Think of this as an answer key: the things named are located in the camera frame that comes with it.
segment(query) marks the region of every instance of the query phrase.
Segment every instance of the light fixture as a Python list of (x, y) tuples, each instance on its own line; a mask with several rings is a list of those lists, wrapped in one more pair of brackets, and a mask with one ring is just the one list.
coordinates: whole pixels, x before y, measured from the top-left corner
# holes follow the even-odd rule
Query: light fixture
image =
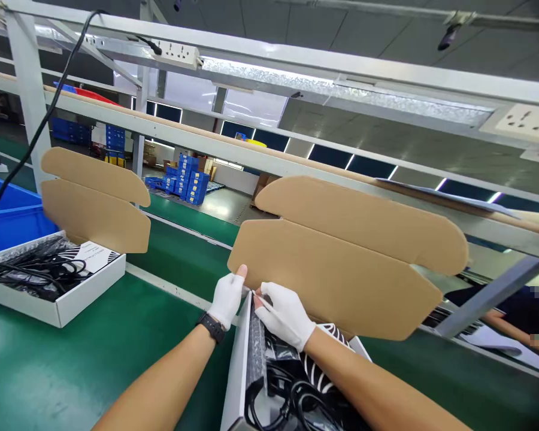
[(355, 154), (352, 154), (352, 156), (349, 158), (349, 161), (347, 162), (347, 165), (346, 165), (346, 170), (347, 170), (347, 168), (349, 168), (349, 165), (352, 164), (352, 160), (353, 160), (354, 157), (355, 157)]
[(441, 180), (441, 182), (439, 183), (439, 185), (435, 188), (435, 191), (438, 192), (439, 189), (443, 187), (443, 184), (445, 184), (446, 181), (447, 181), (447, 179), (446, 179), (446, 178), (443, 178), (443, 179)]
[(495, 202), (495, 201), (496, 201), (502, 194), (503, 194), (503, 193), (501, 193), (501, 192), (495, 193), (493, 196), (491, 196), (491, 197), (489, 198), (489, 200), (487, 201), (487, 203), (488, 203), (488, 204), (494, 203), (494, 202)]
[(316, 146), (315, 144), (312, 144), (312, 145), (311, 145), (311, 148), (310, 148), (310, 152), (309, 152), (309, 153), (307, 153), (307, 157), (306, 157), (306, 159), (309, 159), (309, 158), (310, 158), (310, 156), (311, 156), (311, 152), (313, 151), (313, 147), (315, 147), (315, 146)]
[(397, 168), (399, 168), (399, 166), (393, 168), (393, 171), (391, 171), (391, 174), (389, 174), (389, 176), (387, 177), (388, 180), (391, 180), (391, 177), (393, 177), (395, 171), (397, 171)]

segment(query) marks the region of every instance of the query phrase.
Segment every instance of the power strip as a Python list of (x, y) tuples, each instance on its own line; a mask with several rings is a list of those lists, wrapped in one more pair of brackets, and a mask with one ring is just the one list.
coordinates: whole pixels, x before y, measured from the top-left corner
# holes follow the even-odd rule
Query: power strip
[(196, 70), (201, 64), (199, 51), (196, 47), (159, 39), (152, 39), (152, 42), (162, 49), (162, 55), (152, 54), (157, 61), (191, 70)]

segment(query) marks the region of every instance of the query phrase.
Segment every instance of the electrical outlet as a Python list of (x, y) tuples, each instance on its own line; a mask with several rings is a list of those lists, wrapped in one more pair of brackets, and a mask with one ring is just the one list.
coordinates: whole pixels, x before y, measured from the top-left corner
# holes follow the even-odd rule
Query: electrical outlet
[(539, 142), (539, 107), (515, 104), (498, 111), (481, 127), (482, 132)]
[(152, 42), (162, 49), (162, 55), (152, 54), (157, 61), (170, 63), (186, 69), (196, 70), (198, 68), (199, 51), (196, 47), (175, 42), (166, 42), (159, 39), (152, 39)]

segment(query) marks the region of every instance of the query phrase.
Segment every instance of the wristwatch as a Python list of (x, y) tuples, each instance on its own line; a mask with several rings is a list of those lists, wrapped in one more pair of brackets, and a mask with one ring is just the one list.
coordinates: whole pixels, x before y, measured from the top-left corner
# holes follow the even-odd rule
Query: wristwatch
[(220, 344), (225, 337), (226, 332), (223, 330), (222, 324), (215, 320), (212, 316), (206, 312), (199, 318), (196, 326), (202, 324), (210, 331), (211, 337), (216, 340), (216, 344)]

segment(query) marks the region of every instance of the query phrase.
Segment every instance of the white glove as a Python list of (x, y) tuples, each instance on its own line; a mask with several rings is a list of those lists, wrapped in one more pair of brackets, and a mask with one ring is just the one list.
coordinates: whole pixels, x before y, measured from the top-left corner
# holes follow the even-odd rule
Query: white glove
[(303, 351), (316, 324), (307, 317), (298, 294), (276, 283), (262, 283), (257, 293), (260, 290), (271, 298), (273, 310), (266, 308), (261, 300), (254, 296), (259, 319), (272, 334), (294, 346), (299, 352)]
[(221, 323), (225, 331), (232, 326), (232, 319), (240, 307), (246, 275), (247, 266), (241, 265), (236, 275), (230, 272), (217, 281), (214, 301), (208, 314)]

